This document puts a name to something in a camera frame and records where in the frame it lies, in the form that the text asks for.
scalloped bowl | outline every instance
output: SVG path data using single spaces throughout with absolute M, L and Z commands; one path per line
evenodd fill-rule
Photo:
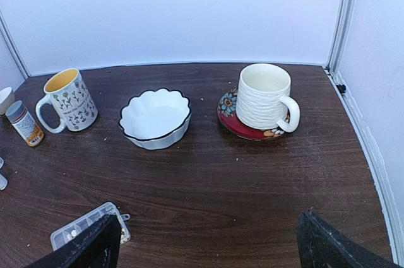
M 119 127 L 135 145 L 149 150 L 167 148 L 188 129 L 191 108 L 180 91 L 146 91 L 122 108 Z

black object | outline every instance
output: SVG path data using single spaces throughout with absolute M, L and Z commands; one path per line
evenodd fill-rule
M 121 225 L 115 215 L 105 215 L 74 240 L 26 268 L 116 268 Z
M 302 268 L 400 267 L 355 244 L 311 211 L 300 215 L 296 233 Z
M 338 84 L 336 87 L 341 95 L 347 91 L 347 87 L 344 84 Z

black bowl rim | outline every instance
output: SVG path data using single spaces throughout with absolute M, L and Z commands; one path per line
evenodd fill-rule
M 185 117 L 185 119 L 184 119 L 184 120 L 182 121 L 182 123 L 180 124 L 180 126 L 176 127 L 176 128 L 173 129 L 172 131 L 170 131 L 170 132 L 168 132 L 168 133 L 166 133 L 166 134 L 164 134 L 164 135 L 162 135 L 162 136 L 160 136 L 160 137 L 153 137 L 153 138 L 151 138 L 151 139 L 139 139 L 139 138 L 137 138 L 137 137 L 134 137 L 134 136 L 131 136 L 131 135 L 129 135 L 129 134 L 126 134 L 126 133 L 125 133 L 125 129 L 124 129 L 123 126 L 121 125 L 121 120 L 122 120 L 122 118 L 123 118 L 123 116 L 122 116 L 122 111 L 124 110 L 124 108 L 126 108 L 126 107 L 129 106 L 129 104 L 131 103 L 131 100 L 132 100 L 133 98 L 140 98 L 140 97 L 142 96 L 142 94 L 144 94 L 144 93 L 146 93 L 146 92 L 148 92 L 148 91 L 156 92 L 156 91 L 159 91 L 159 90 L 167 90 L 168 92 L 171 92 L 171 91 L 178 91 L 178 92 L 180 93 L 180 95 L 181 95 L 183 98 L 185 98 L 185 99 L 188 100 L 189 112 L 188 112 L 187 116 Z M 129 137 L 129 138 L 131 138 L 131 139 L 135 139 L 135 140 L 137 140 L 137 141 L 139 141 L 139 142 L 147 142 L 147 141 L 153 141 L 153 140 L 160 140 L 160 139 L 163 139 L 163 138 L 165 138 L 165 137 L 171 135 L 174 131 L 180 129 L 180 128 L 186 123 L 187 119 L 191 116 L 191 101 L 189 100 L 188 97 L 184 96 L 184 94 L 182 93 L 181 90 L 169 90 L 168 88 L 165 88 L 165 87 L 159 88 L 159 89 L 157 89 L 157 90 L 145 90 L 145 91 L 142 92 L 140 95 L 138 95 L 138 96 L 133 96 L 132 98 L 130 98 L 129 101 L 128 101 L 128 104 L 127 104 L 126 106 L 123 106 L 123 107 L 121 108 L 121 111 L 119 112 L 119 115 L 121 116 L 121 118 L 120 118 L 119 121 L 118 121 L 118 126 L 119 126 L 119 128 L 121 128 L 122 133 L 124 134 L 124 136 Z

bottle cap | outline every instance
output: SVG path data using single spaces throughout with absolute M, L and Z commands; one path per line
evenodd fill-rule
M 14 122 L 23 113 L 24 109 L 25 106 L 21 100 L 14 102 L 6 111 L 7 119 Z
M 2 175 L 0 175 L 0 190 L 6 189 L 8 181 Z

white mug with floral print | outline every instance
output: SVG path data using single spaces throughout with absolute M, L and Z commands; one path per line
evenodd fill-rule
M 51 133 L 58 134 L 66 127 L 70 131 L 82 131 L 90 127 L 98 110 L 77 69 L 61 71 L 51 77 L 44 86 L 45 96 L 39 100 L 36 113 L 42 125 Z M 41 115 L 45 104 L 52 105 L 60 118 L 60 125 L 51 128 Z

